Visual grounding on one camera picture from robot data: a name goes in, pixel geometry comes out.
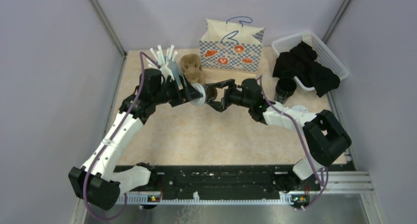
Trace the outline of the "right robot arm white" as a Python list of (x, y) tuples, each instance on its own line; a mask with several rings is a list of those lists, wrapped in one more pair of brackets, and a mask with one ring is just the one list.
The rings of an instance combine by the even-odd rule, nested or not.
[(237, 85), (229, 79), (204, 86), (206, 103), (218, 112), (236, 105), (248, 109), (253, 120), (265, 125), (279, 126), (295, 131), (305, 156), (292, 168), (289, 186), (301, 191), (308, 178), (328, 168), (351, 145), (352, 140), (336, 116), (329, 110), (319, 113), (301, 112), (270, 101), (261, 80), (245, 79)]

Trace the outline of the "cardboard cup carrier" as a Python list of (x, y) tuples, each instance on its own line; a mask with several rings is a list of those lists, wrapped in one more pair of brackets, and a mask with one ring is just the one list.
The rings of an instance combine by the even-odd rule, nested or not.
[(186, 79), (191, 84), (204, 85), (206, 78), (202, 70), (201, 59), (197, 54), (187, 54), (181, 57), (180, 67)]

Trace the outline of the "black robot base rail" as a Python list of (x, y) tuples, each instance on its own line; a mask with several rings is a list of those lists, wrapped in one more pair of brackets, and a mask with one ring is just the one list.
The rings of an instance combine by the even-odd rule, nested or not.
[(311, 176), (300, 180), (291, 165), (155, 166), (149, 183), (134, 192), (162, 193), (163, 200), (272, 200), (290, 192), (319, 191)]

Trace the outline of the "stack of black cups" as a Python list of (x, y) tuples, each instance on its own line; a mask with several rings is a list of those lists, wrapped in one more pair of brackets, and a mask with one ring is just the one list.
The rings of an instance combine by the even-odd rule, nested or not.
[(275, 86), (274, 101), (285, 104), (294, 94), (297, 83), (292, 78), (280, 78)]

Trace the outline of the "blue straw holder cup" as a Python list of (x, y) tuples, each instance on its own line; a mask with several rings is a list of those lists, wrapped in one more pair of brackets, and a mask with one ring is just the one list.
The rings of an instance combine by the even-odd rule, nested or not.
[(177, 85), (178, 85), (178, 86), (180, 86), (180, 85), (181, 85), (181, 82), (180, 82), (180, 77), (179, 77), (179, 75), (180, 75), (180, 71), (179, 71), (179, 69), (178, 69), (178, 65), (177, 65), (177, 63), (176, 63), (176, 62), (173, 62), (173, 66), (172, 66), (172, 68), (171, 68), (171, 71), (172, 71), (172, 73), (173, 73), (174, 79), (175, 79), (175, 80), (176, 80), (176, 82), (177, 82)]

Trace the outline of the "checkered paper takeout bag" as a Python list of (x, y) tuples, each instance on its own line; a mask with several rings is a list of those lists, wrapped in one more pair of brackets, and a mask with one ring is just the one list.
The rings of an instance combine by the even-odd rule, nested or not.
[(202, 67), (256, 73), (265, 28), (252, 27), (252, 22), (247, 16), (206, 19), (207, 29), (199, 40)]

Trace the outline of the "white plastic basket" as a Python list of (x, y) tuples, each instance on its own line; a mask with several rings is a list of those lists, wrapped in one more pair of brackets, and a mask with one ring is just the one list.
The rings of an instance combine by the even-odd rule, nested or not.
[(273, 41), (277, 53), (273, 77), (292, 78), (302, 93), (315, 91), (318, 97), (337, 89), (347, 78), (347, 68), (314, 33), (306, 31)]

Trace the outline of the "white wrapped straws bundle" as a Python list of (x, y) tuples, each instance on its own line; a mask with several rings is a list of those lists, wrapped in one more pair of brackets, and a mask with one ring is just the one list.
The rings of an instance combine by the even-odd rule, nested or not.
[(148, 67), (160, 70), (165, 78), (171, 76), (174, 79), (171, 68), (173, 62), (177, 62), (178, 52), (175, 51), (175, 46), (171, 45), (164, 51), (162, 47), (158, 45), (156, 51), (153, 48), (150, 48), (150, 52), (153, 55), (156, 64), (148, 59)]

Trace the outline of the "black cloth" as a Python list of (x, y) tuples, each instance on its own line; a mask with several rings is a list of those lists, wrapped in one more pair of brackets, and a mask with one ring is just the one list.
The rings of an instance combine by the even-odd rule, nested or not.
[(306, 87), (314, 87), (322, 97), (340, 86), (340, 78), (334, 72), (316, 61), (318, 55), (305, 42), (300, 42), (288, 52), (282, 52), (276, 59), (273, 77), (297, 77)]

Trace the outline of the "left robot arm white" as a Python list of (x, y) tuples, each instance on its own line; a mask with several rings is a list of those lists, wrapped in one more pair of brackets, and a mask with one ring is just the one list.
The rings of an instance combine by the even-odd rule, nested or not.
[(206, 90), (201, 84), (191, 84), (184, 76), (178, 83), (171, 75), (158, 69), (145, 69), (139, 85), (125, 98), (113, 126), (94, 153), (69, 172), (69, 180), (78, 198), (86, 205), (105, 211), (112, 208), (120, 195), (137, 187), (152, 191), (158, 179), (152, 166), (139, 163), (132, 168), (115, 172), (115, 168), (134, 135), (146, 124), (156, 107), (170, 104), (176, 107), (192, 101), (204, 101)]

